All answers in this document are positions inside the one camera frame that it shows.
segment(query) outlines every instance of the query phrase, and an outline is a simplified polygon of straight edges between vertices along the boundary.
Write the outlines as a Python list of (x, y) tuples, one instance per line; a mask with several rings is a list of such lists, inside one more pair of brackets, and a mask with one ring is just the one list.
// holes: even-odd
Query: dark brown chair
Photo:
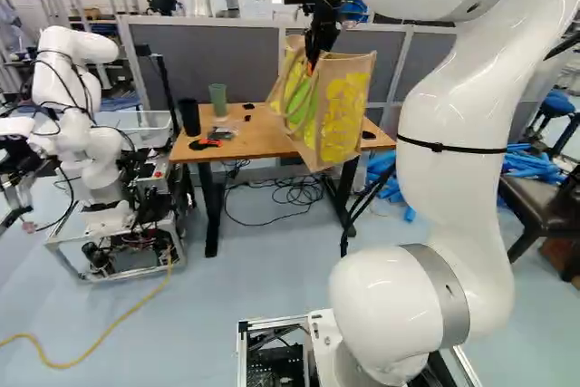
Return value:
[(560, 187), (504, 174), (499, 195), (524, 225), (524, 233), (507, 252), (510, 263), (540, 237), (580, 240), (580, 167)]

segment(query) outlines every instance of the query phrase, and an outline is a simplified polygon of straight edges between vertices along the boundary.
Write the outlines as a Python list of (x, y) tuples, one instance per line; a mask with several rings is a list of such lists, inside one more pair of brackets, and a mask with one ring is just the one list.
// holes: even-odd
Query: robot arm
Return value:
[(92, 116), (101, 106), (101, 86), (84, 67), (84, 61), (107, 63), (118, 55), (117, 45), (97, 34), (52, 26), (42, 32), (34, 61), (32, 101), (37, 106), (62, 111), (40, 127), (34, 118), (0, 120), (2, 191), (11, 210), (30, 211), (27, 190), (44, 158), (56, 156), (67, 177), (82, 178), (89, 203), (120, 199), (119, 170), (121, 135), (114, 129), (98, 128)]
[[(97, 34), (51, 26), (43, 31), (34, 67), (33, 102), (62, 110), (58, 121), (48, 121), (30, 141), (59, 156), (63, 170), (80, 175), (91, 191), (104, 192), (119, 177), (115, 160), (121, 152), (121, 135), (113, 129), (95, 129), (92, 116), (101, 107), (101, 84), (84, 67), (84, 61), (109, 63), (119, 54), (113, 41)], [(106, 201), (110, 193), (100, 200)]]
[(330, 281), (344, 344), (376, 381), (401, 386), (430, 352), (490, 334), (510, 316), (514, 278), (496, 206), (501, 151), (527, 82), (579, 0), (363, 1), (388, 16), (457, 23), (455, 46), (409, 93), (399, 124), (401, 191), (429, 220), (429, 238), (347, 256)]

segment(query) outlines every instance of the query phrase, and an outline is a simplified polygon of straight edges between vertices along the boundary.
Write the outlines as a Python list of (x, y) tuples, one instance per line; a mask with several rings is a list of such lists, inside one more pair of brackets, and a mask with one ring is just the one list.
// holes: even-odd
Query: black mug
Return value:
[(198, 136), (201, 134), (201, 123), (199, 122), (199, 104), (196, 99), (183, 99), (179, 101), (179, 111), (183, 120), (183, 128), (188, 136)]

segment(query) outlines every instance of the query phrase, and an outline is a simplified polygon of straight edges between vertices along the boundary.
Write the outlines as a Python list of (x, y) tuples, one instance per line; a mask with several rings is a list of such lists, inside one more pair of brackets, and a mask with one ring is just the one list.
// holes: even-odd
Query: clear plastic box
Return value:
[(94, 117), (101, 126), (114, 127), (125, 132), (135, 147), (163, 147), (173, 134), (169, 111), (115, 111), (98, 112)]

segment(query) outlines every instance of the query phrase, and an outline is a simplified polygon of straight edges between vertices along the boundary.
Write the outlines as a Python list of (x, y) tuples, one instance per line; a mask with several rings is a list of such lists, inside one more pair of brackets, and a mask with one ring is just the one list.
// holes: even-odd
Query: green cup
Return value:
[(216, 118), (227, 117), (227, 86), (223, 83), (212, 83), (209, 85), (209, 98), (214, 105), (214, 115)]

